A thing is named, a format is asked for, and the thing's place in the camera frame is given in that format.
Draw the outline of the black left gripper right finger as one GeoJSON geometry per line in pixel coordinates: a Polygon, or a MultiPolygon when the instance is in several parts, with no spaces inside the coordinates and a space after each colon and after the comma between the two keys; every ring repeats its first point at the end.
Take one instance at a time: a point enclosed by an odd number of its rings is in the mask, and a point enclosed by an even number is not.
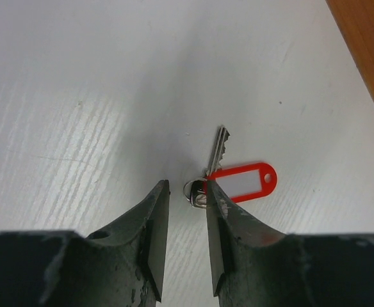
{"type": "Polygon", "coordinates": [[[220,306],[374,306],[374,233],[285,234],[207,183],[220,306]]]}

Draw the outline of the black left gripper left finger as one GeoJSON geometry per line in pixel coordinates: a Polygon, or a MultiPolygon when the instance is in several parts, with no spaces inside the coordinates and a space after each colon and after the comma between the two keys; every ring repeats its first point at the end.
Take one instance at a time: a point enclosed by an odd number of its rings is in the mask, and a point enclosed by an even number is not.
{"type": "Polygon", "coordinates": [[[170,185],[83,237],[0,231],[0,306],[155,306],[161,301],[170,185]]]}

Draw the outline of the silver key with red tag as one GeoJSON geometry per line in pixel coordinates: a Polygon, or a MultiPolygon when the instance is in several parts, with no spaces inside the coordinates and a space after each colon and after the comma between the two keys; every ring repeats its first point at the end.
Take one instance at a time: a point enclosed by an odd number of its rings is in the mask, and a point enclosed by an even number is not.
{"type": "Polygon", "coordinates": [[[274,192],[278,182],[277,172],[266,162],[222,167],[225,143],[229,137],[229,131],[224,125],[217,127],[209,162],[202,176],[184,184],[184,197],[192,207],[206,208],[209,181],[216,182],[235,203],[264,198],[274,192]]]}

